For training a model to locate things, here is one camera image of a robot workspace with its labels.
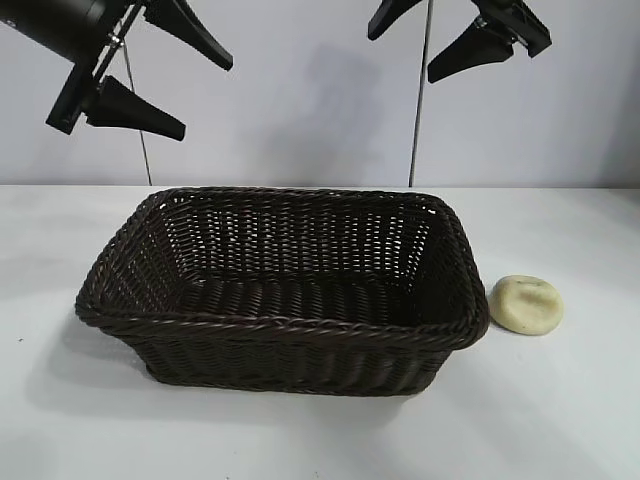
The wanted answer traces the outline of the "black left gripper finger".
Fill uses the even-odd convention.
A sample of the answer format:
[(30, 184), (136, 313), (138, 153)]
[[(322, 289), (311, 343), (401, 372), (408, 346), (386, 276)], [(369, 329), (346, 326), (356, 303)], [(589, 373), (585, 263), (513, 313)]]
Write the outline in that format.
[(85, 110), (94, 127), (140, 130), (182, 141), (186, 125), (148, 103), (113, 76), (106, 76)]
[(231, 70), (233, 56), (213, 37), (184, 0), (149, 1), (144, 19), (191, 46), (223, 70)]

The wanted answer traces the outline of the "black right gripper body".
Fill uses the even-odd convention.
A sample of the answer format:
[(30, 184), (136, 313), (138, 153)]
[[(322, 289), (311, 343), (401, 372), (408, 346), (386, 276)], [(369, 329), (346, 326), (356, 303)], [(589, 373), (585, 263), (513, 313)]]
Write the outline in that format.
[(522, 44), (529, 55), (551, 46), (549, 29), (524, 1), (474, 0), (474, 4), (485, 27), (511, 44)]

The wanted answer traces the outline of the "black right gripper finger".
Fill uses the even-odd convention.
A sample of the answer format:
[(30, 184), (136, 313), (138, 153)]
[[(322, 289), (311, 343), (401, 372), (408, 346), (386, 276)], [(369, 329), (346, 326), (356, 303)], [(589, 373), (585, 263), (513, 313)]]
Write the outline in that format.
[(513, 43), (508, 30), (473, 23), (431, 60), (428, 81), (436, 83), (464, 70), (505, 62), (514, 54)]
[(383, 0), (368, 22), (367, 38), (380, 38), (402, 14), (401, 1)]

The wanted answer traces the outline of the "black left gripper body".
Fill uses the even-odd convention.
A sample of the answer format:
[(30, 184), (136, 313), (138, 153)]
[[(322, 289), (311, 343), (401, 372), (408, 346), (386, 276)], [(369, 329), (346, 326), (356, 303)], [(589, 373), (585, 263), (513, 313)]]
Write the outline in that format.
[(85, 115), (143, 1), (3, 1), (1, 21), (73, 63), (46, 123), (67, 135)]

